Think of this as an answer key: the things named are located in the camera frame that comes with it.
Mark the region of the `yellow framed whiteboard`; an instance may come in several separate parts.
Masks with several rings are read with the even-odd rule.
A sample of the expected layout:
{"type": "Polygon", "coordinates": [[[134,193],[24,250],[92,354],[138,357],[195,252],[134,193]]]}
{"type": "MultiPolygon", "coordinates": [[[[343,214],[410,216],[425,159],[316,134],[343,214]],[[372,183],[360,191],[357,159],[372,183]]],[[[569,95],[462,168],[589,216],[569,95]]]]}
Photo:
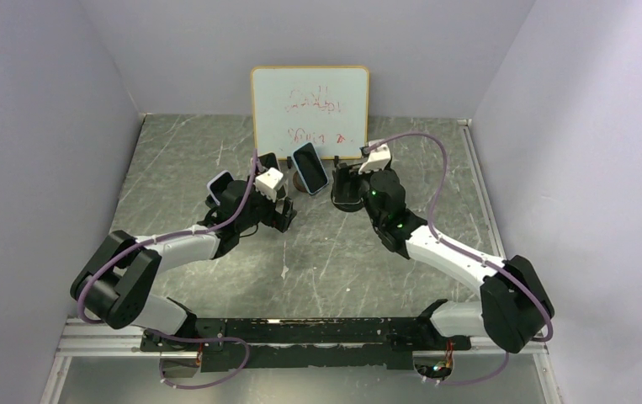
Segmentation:
{"type": "Polygon", "coordinates": [[[257,66],[250,73],[255,147],[285,159],[310,143],[321,159],[356,159],[368,141],[365,66],[257,66]]]}

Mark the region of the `black round phone stand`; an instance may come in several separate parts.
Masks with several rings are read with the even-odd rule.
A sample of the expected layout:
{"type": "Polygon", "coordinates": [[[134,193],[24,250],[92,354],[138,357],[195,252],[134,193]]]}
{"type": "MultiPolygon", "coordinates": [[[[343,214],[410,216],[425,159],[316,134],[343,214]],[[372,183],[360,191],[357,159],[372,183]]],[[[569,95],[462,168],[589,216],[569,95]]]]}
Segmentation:
{"type": "Polygon", "coordinates": [[[370,175],[360,173],[361,164],[349,165],[339,162],[333,168],[332,204],[344,212],[356,212],[363,208],[363,196],[369,188],[370,175]]]}

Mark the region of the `lilac case phone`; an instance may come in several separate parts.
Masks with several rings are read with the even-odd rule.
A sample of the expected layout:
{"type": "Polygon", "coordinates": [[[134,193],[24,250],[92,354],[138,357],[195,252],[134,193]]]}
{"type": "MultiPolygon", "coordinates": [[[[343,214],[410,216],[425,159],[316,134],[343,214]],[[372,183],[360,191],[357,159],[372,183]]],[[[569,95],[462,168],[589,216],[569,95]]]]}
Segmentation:
{"type": "Polygon", "coordinates": [[[208,206],[219,205],[221,195],[233,181],[234,178],[232,174],[227,170],[216,174],[206,185],[208,191],[208,196],[205,201],[206,204],[208,206]]]}

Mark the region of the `blue case phone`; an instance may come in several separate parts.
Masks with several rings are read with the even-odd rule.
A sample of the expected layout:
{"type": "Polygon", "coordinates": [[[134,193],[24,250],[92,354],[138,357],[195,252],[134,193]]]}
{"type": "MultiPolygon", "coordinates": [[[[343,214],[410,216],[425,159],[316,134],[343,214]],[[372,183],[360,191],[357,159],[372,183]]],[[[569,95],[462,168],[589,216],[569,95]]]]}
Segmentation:
{"type": "Polygon", "coordinates": [[[329,184],[322,160],[311,142],[293,151],[291,161],[307,194],[317,194],[329,184]]]}

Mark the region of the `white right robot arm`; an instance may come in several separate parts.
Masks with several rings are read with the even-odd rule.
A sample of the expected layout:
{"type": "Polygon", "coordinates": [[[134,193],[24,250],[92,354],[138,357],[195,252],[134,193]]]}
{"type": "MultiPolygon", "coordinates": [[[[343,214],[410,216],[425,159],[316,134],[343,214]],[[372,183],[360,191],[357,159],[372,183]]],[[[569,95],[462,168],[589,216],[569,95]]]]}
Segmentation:
{"type": "Polygon", "coordinates": [[[505,259],[468,247],[429,225],[406,206],[406,190],[390,168],[361,173],[358,164],[332,171],[332,203],[339,210],[364,210],[383,246],[425,263],[473,290],[471,302],[440,300],[417,318],[417,335],[427,348],[450,338],[487,337],[511,354],[539,339],[554,307],[532,263],[505,259]]]}

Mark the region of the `beige pink case phone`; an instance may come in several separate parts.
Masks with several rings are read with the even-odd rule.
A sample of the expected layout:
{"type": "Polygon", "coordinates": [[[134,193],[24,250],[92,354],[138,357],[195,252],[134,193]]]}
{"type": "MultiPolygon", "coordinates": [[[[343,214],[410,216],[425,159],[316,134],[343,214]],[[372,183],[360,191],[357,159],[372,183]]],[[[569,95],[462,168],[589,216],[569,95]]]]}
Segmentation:
{"type": "Polygon", "coordinates": [[[256,175],[267,172],[269,169],[279,170],[279,160],[273,152],[257,157],[256,175]]]}

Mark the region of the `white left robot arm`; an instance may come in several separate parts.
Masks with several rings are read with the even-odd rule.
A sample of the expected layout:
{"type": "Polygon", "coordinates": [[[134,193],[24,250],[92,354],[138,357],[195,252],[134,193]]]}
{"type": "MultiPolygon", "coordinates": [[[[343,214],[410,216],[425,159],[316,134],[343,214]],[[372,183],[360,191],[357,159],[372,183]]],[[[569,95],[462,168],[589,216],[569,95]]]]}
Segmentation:
{"type": "Polygon", "coordinates": [[[136,326],[161,332],[177,350],[197,337],[196,315],[170,298],[151,293],[158,274],[188,263],[224,257],[249,228],[288,230],[296,212],[283,178],[267,174],[231,180],[209,197],[210,211],[197,224],[161,236],[108,234],[74,280],[78,316],[113,329],[136,326]]]}

